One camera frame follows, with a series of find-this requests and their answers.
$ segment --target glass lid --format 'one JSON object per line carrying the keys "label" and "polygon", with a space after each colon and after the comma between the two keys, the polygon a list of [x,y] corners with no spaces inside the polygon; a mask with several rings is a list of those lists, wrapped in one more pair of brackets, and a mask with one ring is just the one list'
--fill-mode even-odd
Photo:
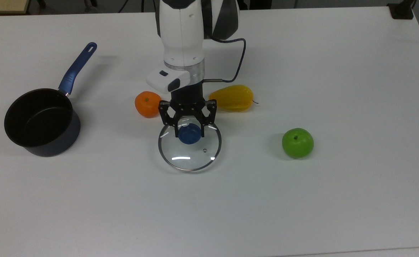
{"label": "glass lid", "polygon": [[214,124],[205,126],[205,136],[201,137],[200,122],[191,116],[178,122],[178,137],[174,127],[163,127],[158,143],[160,154],[168,164],[181,171],[195,172],[216,159],[222,138]]}

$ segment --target black saucepan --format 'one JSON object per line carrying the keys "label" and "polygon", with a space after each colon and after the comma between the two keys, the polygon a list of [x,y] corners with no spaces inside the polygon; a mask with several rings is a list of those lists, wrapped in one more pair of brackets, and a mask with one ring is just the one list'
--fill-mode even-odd
{"label": "black saucepan", "polygon": [[5,115],[5,132],[15,144],[37,156],[56,156],[79,135],[79,117],[68,95],[79,71],[97,49],[89,43],[64,75],[58,90],[41,88],[20,96]]}

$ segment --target black cable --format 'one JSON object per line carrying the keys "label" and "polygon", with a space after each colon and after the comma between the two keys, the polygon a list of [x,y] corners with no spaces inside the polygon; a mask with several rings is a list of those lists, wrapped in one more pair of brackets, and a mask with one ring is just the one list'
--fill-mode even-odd
{"label": "black cable", "polygon": [[128,2],[128,0],[125,0],[124,5],[121,7],[121,10],[119,10],[119,11],[118,11],[118,13],[121,13],[121,12],[122,12],[122,10],[123,10],[123,8],[125,7],[125,5],[127,4],[127,2]]}
{"label": "black cable", "polygon": [[219,42],[219,43],[233,43],[233,42],[243,41],[243,44],[244,44],[244,46],[243,46],[243,53],[241,54],[241,58],[239,59],[237,73],[235,73],[235,76],[231,80],[223,80],[223,79],[206,79],[206,80],[203,80],[203,83],[205,83],[205,82],[225,82],[225,83],[232,83],[237,78],[239,69],[241,68],[241,64],[243,62],[244,53],[246,51],[246,39],[219,40],[219,39],[215,39],[213,36],[210,36],[210,35],[208,35],[208,37],[210,39],[216,41],[216,42]]}

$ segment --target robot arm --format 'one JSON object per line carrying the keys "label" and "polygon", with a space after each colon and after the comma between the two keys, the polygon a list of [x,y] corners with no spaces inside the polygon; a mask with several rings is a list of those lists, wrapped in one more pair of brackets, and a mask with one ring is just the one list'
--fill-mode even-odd
{"label": "robot arm", "polygon": [[157,31],[164,63],[146,78],[162,93],[194,85],[205,76],[203,38],[227,39],[238,29],[236,0],[160,0]]}
{"label": "robot arm", "polygon": [[[238,28],[239,7],[236,0],[160,0],[156,13],[157,31],[164,45],[164,62],[147,78],[147,83],[162,93],[171,93],[171,100],[162,101],[159,112],[166,126],[175,127],[180,118],[193,116],[204,127],[213,124],[216,101],[203,98],[205,56],[203,39],[227,39]],[[174,117],[167,113],[171,107]],[[203,115],[207,107],[209,115]]]}

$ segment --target pan handle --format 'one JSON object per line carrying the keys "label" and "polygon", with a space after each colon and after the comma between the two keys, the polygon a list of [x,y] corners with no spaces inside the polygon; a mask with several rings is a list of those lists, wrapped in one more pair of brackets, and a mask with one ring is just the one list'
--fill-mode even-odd
{"label": "pan handle", "polygon": [[75,83],[75,78],[78,73],[81,71],[82,67],[87,63],[89,58],[97,49],[97,44],[91,42],[87,44],[84,50],[79,54],[78,58],[73,62],[70,68],[65,73],[62,78],[61,84],[59,85],[59,91],[63,91],[65,95],[71,94],[73,89],[73,84]]}

